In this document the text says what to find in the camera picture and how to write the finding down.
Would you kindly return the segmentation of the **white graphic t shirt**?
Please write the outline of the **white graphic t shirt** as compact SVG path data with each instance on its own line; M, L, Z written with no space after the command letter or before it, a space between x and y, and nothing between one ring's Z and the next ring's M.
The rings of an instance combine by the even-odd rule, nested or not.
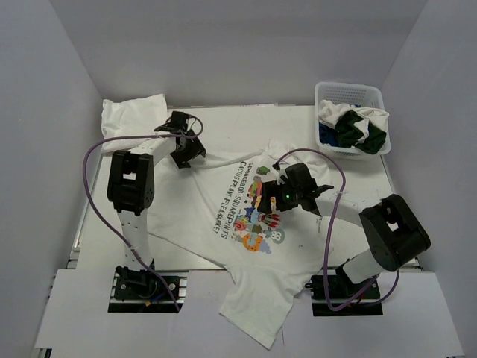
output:
M331 181L326 161L271 141L255 152L211 152L187 169L170 158L154 169L148 232L224 269L233 280L220 313L265 348L274 343L294 297L323 265L325 235L300 208L258 211L273 165L304 163L319 184Z

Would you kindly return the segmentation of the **dark green white t shirt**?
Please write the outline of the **dark green white t shirt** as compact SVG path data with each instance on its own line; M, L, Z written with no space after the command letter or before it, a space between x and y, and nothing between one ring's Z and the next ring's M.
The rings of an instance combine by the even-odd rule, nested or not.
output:
M385 145L389 116L379 108L322 100L318 104L318 130L320 123L334 129L339 143L336 148L355 148L374 155Z

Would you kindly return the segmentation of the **white plastic laundry basket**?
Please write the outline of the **white plastic laundry basket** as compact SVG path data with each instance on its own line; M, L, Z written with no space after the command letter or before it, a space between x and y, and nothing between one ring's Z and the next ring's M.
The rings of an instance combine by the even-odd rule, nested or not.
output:
M315 137L318 147L330 157L346 157L354 160L368 160L375 156L385 155L391 150L389 134L385 145L378 154L365 154L355 148L336 148L320 142L318 137L318 104L322 100L330 100L334 104L351 104L359 107L372 107L385 110L382 94L379 89L361 84L345 84L320 82L315 86Z

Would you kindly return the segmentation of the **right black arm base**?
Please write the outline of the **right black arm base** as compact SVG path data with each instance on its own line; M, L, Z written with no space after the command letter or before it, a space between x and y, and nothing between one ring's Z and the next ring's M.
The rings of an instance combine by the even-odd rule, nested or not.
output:
M366 282L354 286L347 286L336 274L328 275L329 298L333 306L339 306L357 293ZM382 304L374 304L381 298L379 284L375 281L366 291L360 294L345 308L334 312L328 308L323 284L323 275L313 275L305 285L305 290L312 297L312 314L314 317L360 317L383 316Z

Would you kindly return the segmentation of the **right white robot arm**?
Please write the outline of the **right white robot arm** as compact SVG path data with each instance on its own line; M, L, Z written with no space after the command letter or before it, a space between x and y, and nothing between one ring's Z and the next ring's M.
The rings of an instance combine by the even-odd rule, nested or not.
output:
M383 199L363 199L319 185L309 168L294 164L275 180L264 182L259 190L258 212L270 214L301 207L316 216L336 217L361 228L368 249L335 271L337 290L354 297L369 279L384 271L395 272L431 246L429 235L397 194Z

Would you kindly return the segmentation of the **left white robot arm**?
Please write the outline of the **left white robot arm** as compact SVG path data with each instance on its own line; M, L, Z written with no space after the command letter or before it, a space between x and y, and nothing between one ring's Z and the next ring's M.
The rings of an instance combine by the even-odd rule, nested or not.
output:
M112 155L107 198L113 203L124 238L124 266L134 271L154 269L148 241L148 208L154 200L154 167L171 158L179 169L190 167L196 157L206 156L206 149L190 121L192 114L174 111L155 136L128 150Z

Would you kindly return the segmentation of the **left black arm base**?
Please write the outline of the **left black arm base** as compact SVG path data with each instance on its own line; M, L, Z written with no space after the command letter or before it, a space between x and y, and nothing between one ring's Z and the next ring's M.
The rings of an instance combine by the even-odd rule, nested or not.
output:
M149 271L117 266L109 313L178 313L186 296L187 271L162 271L164 283Z

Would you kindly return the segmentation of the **blue t shirt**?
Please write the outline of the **blue t shirt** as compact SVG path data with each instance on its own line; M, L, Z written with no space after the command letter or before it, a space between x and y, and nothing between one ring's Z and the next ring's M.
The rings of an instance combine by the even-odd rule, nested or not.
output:
M320 123L318 133L321 143L331 145L333 147L339 146L336 138L337 132L334 129Z

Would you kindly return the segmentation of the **folded white t shirt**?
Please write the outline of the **folded white t shirt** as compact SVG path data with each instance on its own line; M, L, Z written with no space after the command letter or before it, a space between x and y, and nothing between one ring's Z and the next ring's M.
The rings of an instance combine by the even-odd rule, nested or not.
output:
M159 139L154 131L167 118L168 108L163 94L118 103L105 99L101 132L111 141L104 143L101 151L104 154L118 150L152 154L158 150L169 154L175 149L175 139Z

